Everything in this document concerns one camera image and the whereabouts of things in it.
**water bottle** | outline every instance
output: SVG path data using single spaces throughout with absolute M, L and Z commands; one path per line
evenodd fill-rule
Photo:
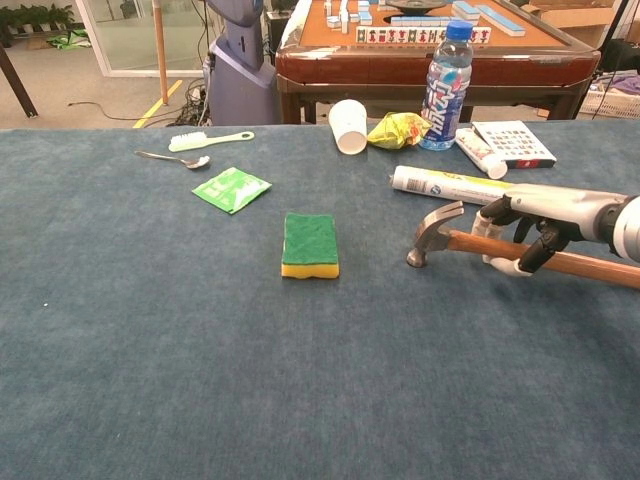
M 469 39 L 473 25 L 454 20 L 447 25 L 447 38 L 429 65 L 427 94 L 422 118 L 432 124 L 420 142 L 428 150 L 446 150 L 455 142 L 464 96 L 471 78 L 473 49 Z

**metal spoon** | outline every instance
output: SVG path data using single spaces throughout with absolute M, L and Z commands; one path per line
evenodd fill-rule
M 198 160 L 183 160 L 182 158 L 178 158 L 178 157 L 168 157 L 166 155 L 158 155 L 157 153 L 143 152 L 141 150 L 136 150 L 134 153 L 141 157 L 157 158 L 159 160 L 173 160 L 175 162 L 180 162 L 190 170 L 195 170 L 196 168 L 209 165 L 209 161 L 211 160 L 208 155 L 204 157 L 200 157 Z

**cardboard box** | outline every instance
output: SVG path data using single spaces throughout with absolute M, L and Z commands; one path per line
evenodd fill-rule
M 594 48 L 615 16 L 613 0 L 531 0 L 522 9 Z

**plastic basket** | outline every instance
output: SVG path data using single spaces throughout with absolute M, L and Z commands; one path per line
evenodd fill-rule
M 611 91 L 605 95 L 604 92 L 589 91 L 582 103 L 580 113 L 594 114 L 596 111 L 598 115 L 606 117 L 640 118 L 640 95 Z

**yellow floor line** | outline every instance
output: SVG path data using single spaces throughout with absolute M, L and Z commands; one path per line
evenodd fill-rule
M 173 94 L 173 92 L 175 92 L 178 89 L 180 85 L 182 85 L 182 80 L 178 80 L 176 81 L 176 83 L 171 85 L 171 88 L 167 91 L 167 96 L 170 97 Z M 147 113 L 145 113 L 142 116 L 142 118 L 140 118 L 140 120 L 136 122 L 133 128 L 142 127 L 145 123 L 147 123 L 147 120 L 149 120 L 149 117 L 153 116 L 153 114 L 156 113 L 156 110 L 158 110 L 162 105 L 163 105 L 162 99 L 158 100 L 156 104 L 153 107 L 151 107 L 149 110 L 147 110 Z

